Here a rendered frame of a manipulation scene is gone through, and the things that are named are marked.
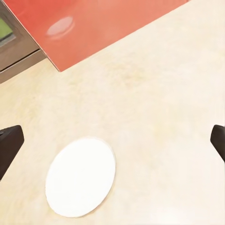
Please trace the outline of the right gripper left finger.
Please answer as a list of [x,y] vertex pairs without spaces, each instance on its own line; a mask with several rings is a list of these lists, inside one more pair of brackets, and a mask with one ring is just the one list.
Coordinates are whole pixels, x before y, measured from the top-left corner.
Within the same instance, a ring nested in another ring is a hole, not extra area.
[[0,130],[0,181],[24,144],[21,125]]

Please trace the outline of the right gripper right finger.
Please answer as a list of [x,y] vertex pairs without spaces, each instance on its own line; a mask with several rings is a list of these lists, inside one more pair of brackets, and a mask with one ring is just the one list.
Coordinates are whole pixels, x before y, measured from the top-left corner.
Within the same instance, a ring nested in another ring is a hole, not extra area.
[[225,162],[225,127],[214,125],[211,131],[210,142]]

